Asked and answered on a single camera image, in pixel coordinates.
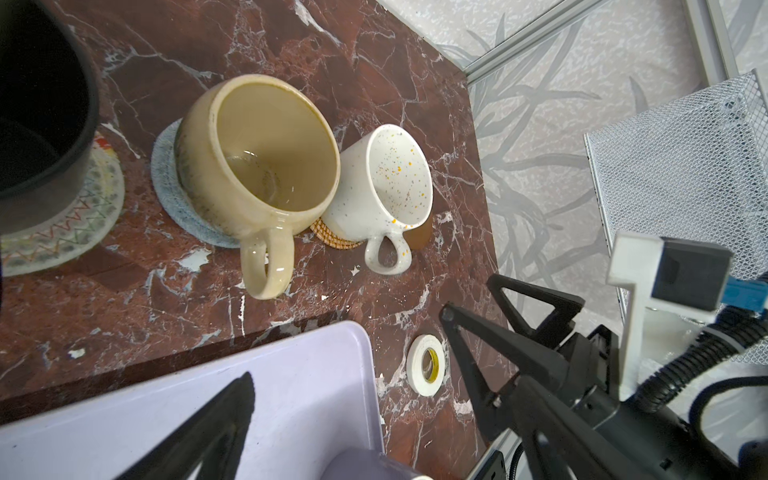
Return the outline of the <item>white woven spiral coaster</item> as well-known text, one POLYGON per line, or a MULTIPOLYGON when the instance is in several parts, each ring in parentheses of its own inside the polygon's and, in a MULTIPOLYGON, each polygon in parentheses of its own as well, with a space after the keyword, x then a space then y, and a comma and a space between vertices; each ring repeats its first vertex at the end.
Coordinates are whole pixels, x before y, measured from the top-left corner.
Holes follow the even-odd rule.
POLYGON ((2 276, 58 267, 99 244, 114 227, 125 197, 119 158, 96 133, 85 182, 73 202, 55 217, 1 237, 2 276))

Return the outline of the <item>white tape roll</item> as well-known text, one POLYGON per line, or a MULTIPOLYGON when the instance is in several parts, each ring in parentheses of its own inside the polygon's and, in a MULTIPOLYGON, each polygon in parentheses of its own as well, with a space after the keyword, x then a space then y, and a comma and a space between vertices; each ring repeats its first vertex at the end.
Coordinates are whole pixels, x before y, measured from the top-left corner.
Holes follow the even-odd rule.
POLYGON ((420 396, 433 397, 441 388, 446 356, 441 341, 434 335, 416 337, 406 358, 407 381, 420 396))

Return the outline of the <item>white mug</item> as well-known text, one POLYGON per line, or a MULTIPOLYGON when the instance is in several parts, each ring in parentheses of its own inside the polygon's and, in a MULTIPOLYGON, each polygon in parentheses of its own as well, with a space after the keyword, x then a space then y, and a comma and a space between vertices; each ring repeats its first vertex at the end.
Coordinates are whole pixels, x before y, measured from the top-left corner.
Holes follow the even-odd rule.
POLYGON ((431 213, 430 169, 402 127, 381 125, 340 154, 340 181, 322 222, 336 237, 366 243, 364 261, 380 275, 399 275, 412 263, 404 233, 431 213))

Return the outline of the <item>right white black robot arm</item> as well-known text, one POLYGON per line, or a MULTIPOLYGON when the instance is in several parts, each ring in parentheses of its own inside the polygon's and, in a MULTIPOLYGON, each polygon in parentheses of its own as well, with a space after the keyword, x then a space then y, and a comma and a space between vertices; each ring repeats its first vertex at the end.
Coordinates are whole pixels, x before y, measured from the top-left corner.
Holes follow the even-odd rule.
POLYGON ((515 461, 535 479, 763 479, 767 443, 730 456, 715 437, 767 416, 744 390, 765 376, 723 379, 702 389, 686 418, 672 399, 694 379, 763 340, 767 316, 726 306, 679 357, 619 397, 619 340, 605 326, 574 331, 581 297, 492 275, 488 288, 506 316, 491 322, 446 304, 440 322, 455 355, 478 429, 492 441, 519 438, 515 461))

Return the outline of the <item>black mug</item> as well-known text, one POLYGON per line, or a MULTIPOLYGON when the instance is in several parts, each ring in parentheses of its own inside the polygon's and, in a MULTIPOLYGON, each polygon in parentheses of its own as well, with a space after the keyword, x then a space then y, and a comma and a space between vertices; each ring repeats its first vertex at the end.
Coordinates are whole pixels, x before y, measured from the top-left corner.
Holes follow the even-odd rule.
POLYGON ((94 74, 75 36, 40 1, 1 4, 1 231, 77 197, 99 119, 94 74))

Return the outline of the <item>grey blue round coaster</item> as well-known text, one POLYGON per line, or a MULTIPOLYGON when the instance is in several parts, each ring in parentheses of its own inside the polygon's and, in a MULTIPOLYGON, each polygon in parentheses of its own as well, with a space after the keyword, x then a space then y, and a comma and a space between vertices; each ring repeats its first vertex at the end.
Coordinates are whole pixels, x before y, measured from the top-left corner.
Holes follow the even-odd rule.
POLYGON ((171 219, 201 242, 217 247, 236 249, 237 239, 205 221, 193 208, 183 190, 176 168, 174 144, 182 120, 168 125, 156 138, 151 154, 150 170, 159 202, 171 219))

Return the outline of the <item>brown wooden coaster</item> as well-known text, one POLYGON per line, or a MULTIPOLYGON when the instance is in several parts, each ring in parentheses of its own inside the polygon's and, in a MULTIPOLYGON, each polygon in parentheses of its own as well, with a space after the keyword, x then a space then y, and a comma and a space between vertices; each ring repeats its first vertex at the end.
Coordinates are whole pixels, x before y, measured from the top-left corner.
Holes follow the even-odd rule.
POLYGON ((429 216, 422 225, 404 233, 404 239, 411 250, 421 250, 429 244, 433 229, 432 220, 432 216, 429 216))

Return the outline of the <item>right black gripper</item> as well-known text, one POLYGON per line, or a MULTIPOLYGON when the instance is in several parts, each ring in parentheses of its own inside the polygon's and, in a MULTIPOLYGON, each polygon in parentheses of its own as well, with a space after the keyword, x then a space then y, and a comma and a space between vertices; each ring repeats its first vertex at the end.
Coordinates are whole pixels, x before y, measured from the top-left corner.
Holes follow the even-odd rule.
POLYGON ((671 410, 644 413, 619 401, 611 330, 575 334, 556 349, 573 332, 582 297, 499 273, 486 285, 514 332, 451 302, 439 314, 484 441, 507 430, 522 436, 542 479, 735 478, 737 466, 671 410), (510 292, 547 315, 529 323, 510 292))

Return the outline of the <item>beige mug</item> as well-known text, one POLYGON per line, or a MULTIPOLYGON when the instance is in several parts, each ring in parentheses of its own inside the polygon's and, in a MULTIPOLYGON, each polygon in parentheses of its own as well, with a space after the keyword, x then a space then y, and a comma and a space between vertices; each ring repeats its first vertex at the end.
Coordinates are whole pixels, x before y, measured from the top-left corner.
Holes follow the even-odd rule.
POLYGON ((238 241, 247 292, 280 296, 293 275, 295 235, 339 185, 339 149, 319 109, 282 80, 241 75, 195 101, 174 156, 194 210, 238 241))

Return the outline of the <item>tan woven rattan coaster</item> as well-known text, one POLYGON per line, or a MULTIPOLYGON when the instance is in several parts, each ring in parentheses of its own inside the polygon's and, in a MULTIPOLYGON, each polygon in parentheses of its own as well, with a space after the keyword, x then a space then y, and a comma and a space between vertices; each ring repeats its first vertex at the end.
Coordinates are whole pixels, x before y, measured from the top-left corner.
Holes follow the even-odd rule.
POLYGON ((310 225, 310 229, 322 243, 337 250, 352 250, 362 244, 362 241, 351 241, 337 236, 321 218, 315 220, 310 225))

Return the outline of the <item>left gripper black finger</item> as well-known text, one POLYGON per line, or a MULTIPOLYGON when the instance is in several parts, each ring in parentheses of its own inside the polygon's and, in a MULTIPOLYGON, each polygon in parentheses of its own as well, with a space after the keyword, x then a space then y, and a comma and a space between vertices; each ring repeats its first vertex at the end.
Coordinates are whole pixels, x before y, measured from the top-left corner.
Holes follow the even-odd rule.
POLYGON ((233 479, 255 409, 250 373, 233 380, 122 479, 233 479))

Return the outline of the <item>lavender plastic tray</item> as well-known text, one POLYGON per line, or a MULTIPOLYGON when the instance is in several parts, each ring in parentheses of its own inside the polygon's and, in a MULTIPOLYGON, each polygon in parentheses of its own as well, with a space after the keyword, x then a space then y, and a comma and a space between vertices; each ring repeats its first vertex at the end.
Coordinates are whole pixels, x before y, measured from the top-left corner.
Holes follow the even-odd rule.
POLYGON ((382 450, 370 339, 343 321, 5 425, 1 475, 113 479, 246 374, 239 478, 318 479, 345 450, 382 450))

